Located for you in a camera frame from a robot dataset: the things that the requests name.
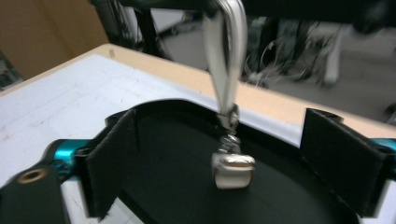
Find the screw hole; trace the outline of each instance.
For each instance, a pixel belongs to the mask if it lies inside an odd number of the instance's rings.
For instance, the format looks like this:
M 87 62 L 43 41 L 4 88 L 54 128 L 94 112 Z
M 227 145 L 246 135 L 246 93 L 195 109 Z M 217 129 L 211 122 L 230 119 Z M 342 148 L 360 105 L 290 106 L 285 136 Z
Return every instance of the screw hole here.
M 47 174 L 47 172 L 48 171 L 46 169 L 35 169 L 26 172 L 23 175 L 21 175 L 20 178 L 18 178 L 18 182 L 20 182 L 21 184 L 28 184 L 35 182 L 41 179 L 42 177 L 44 177 Z

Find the brass insert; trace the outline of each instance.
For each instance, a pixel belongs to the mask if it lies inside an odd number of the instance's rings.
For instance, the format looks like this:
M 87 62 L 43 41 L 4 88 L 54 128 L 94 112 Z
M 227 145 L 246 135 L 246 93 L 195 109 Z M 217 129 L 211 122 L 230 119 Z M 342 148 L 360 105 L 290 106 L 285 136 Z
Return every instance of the brass insert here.
M 47 169 L 43 169 L 43 168 L 35 169 L 35 170 L 26 172 L 23 175 L 21 175 L 18 178 L 18 182 L 20 182 L 21 184 L 29 184 L 29 183 L 32 183 L 32 182 L 35 182 L 35 181 L 41 179 L 47 173 L 48 173 Z

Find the teal metal part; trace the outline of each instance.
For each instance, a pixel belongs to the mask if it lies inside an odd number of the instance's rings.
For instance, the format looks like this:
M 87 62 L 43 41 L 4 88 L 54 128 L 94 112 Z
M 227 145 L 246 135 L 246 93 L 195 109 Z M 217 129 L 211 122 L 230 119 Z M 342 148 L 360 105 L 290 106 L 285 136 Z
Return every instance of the teal metal part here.
M 383 147 L 388 147 L 392 149 L 394 152 L 396 152 L 396 139 L 391 139 L 391 138 L 372 138 L 371 139 L 373 142 L 376 144 L 383 146 Z M 396 180 L 396 158 L 393 161 L 393 166 L 391 170 L 391 177 L 392 179 Z
M 65 178 L 73 174 L 75 167 L 74 155 L 76 151 L 87 146 L 90 140 L 65 140 L 55 152 L 54 165 L 57 167 L 59 176 Z

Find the black platform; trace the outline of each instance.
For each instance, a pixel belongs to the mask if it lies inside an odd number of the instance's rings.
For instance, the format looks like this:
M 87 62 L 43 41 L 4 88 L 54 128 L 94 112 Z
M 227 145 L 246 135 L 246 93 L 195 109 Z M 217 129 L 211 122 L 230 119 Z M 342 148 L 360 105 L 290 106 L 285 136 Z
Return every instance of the black platform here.
M 120 199 L 145 223 L 359 223 L 312 172 L 298 148 L 240 124 L 256 159 L 246 189 L 216 189 L 211 155 L 223 130 L 216 113 L 183 101 L 135 108 L 140 154 Z

